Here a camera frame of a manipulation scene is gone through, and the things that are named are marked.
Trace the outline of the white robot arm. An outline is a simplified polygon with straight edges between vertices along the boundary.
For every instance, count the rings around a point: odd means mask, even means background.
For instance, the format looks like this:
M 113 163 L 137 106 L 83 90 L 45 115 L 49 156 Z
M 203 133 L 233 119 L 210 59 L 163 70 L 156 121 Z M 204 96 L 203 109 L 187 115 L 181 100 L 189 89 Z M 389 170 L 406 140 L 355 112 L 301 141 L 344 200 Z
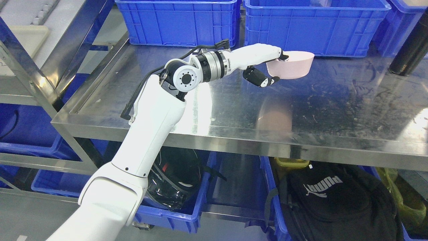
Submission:
M 112 161 L 85 184 L 79 208 L 49 241 L 114 241 L 134 219 L 148 188 L 148 174 L 168 134 L 184 114 L 186 101 L 162 88 L 167 79 L 180 94 L 205 81 L 223 78 L 227 61 L 213 51 L 172 59 L 160 75 L 152 74 L 138 91 L 133 116 L 122 145 Z

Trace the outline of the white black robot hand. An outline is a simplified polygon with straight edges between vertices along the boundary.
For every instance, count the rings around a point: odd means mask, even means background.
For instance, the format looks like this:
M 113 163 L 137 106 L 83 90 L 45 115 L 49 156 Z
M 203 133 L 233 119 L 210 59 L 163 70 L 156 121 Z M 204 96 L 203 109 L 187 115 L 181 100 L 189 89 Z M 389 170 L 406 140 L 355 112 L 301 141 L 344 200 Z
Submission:
M 255 65 L 274 60 L 286 61 L 289 55 L 277 46 L 255 43 L 232 51 L 222 51 L 226 60 L 224 77 L 235 70 L 243 70 L 243 77 L 255 86 L 264 88 L 279 81 L 278 76 L 267 77 L 263 72 L 254 68 Z

